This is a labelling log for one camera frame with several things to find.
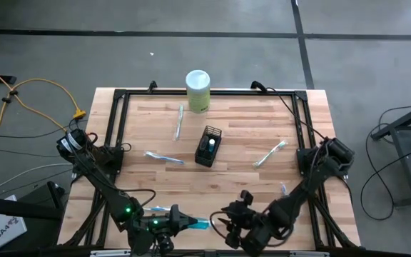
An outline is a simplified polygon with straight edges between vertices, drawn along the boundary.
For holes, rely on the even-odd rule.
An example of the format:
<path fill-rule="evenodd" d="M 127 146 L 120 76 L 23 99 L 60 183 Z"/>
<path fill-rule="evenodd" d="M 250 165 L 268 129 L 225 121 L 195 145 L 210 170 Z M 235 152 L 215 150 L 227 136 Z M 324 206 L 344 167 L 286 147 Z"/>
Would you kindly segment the white label strip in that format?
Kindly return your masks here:
<path fill-rule="evenodd" d="M 321 251 L 291 251 L 288 257 L 330 257 L 330 254 Z"/>
<path fill-rule="evenodd" d="M 89 257 L 131 257 L 131 251 L 129 249 L 92 251 Z"/>

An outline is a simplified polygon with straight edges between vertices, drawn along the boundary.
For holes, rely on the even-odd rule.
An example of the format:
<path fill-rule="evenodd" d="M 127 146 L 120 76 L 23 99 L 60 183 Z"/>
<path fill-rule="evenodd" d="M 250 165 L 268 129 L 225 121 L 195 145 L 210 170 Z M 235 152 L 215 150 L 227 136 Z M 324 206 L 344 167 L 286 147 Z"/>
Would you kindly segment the black equipment case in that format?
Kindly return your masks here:
<path fill-rule="evenodd" d="M 0 198 L 0 214 L 22 217 L 28 229 L 25 234 L 2 246 L 0 252 L 54 245 L 64 214 L 63 195 L 64 190 L 49 181 L 21 198 L 14 194 Z"/>

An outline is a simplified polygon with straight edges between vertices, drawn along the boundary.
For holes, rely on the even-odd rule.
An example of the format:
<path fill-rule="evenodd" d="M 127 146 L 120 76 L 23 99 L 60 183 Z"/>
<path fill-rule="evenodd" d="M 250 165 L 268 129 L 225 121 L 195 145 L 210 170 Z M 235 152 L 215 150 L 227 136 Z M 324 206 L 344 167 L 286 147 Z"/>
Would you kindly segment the black aluminium table frame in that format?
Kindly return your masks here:
<path fill-rule="evenodd" d="M 116 185 L 130 189 L 146 207 L 179 209 L 194 217 L 213 217 L 215 228 L 188 229 L 174 239 L 175 253 L 214 251 L 229 253 L 220 210 L 250 191 L 252 207 L 262 211 L 281 196 L 280 182 L 292 191 L 302 180 L 296 153 L 323 136 L 333 137 L 334 126 L 323 90 L 281 90 L 263 93 L 252 89 L 215 89 L 210 107 L 201 114 L 183 112 L 180 138 L 173 140 L 179 106 L 188 105 L 185 91 L 98 88 L 88 115 L 86 131 L 97 144 L 127 148 Z M 222 131 L 211 167 L 195 162 L 195 152 L 206 126 Z M 279 142 L 287 145 L 262 166 L 262 159 Z M 151 151 L 180 159 L 179 165 L 144 156 Z"/>

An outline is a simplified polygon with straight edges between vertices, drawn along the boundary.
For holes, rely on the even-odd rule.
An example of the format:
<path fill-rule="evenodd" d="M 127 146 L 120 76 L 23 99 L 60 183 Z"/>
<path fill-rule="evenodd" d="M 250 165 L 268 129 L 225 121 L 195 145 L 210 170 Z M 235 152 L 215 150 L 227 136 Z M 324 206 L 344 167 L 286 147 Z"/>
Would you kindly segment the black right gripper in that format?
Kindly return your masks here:
<path fill-rule="evenodd" d="M 250 208 L 253 195 L 242 190 L 240 196 L 225 208 L 228 219 L 220 218 L 228 234 L 225 243 L 231 248 L 244 251 L 262 251 L 271 238 L 281 239 L 281 234 L 269 216 Z"/>

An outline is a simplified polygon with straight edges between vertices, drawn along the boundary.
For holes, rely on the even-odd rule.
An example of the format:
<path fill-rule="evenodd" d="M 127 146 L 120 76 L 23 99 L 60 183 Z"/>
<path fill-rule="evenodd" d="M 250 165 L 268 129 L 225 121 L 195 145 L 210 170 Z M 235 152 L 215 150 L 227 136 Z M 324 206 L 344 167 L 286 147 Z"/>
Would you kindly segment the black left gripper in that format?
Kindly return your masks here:
<path fill-rule="evenodd" d="M 153 214 L 144 218 L 144 224 L 147 230 L 155 236 L 157 249 L 161 255 L 167 255 L 173 251 L 174 244 L 171 237 L 176 236 L 181 228 L 195 228 L 197 223 L 197 218 L 180 213 L 178 204 L 172 205 L 169 213 L 163 216 Z"/>

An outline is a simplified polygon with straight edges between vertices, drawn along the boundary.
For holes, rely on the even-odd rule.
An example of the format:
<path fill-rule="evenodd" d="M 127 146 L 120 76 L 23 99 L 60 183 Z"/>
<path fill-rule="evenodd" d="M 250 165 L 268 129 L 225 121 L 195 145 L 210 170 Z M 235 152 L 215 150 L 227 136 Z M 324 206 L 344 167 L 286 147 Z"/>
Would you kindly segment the black wire caddy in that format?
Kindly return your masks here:
<path fill-rule="evenodd" d="M 208 141 L 215 140 L 215 149 L 212 156 L 208 155 Z M 211 167 L 215 160 L 218 148 L 222 139 L 222 131 L 219 128 L 206 126 L 200 138 L 198 147 L 195 152 L 195 162 L 206 167 Z"/>

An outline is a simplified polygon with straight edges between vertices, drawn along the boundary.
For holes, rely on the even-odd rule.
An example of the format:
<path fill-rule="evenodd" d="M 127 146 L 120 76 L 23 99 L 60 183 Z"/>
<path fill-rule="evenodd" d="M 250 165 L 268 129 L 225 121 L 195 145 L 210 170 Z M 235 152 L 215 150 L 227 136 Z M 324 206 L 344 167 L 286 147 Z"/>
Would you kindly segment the green wipes canister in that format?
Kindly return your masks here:
<path fill-rule="evenodd" d="M 200 114 L 210 106 L 210 76 L 203 70 L 192 70 L 186 75 L 188 105 L 192 112 Z"/>

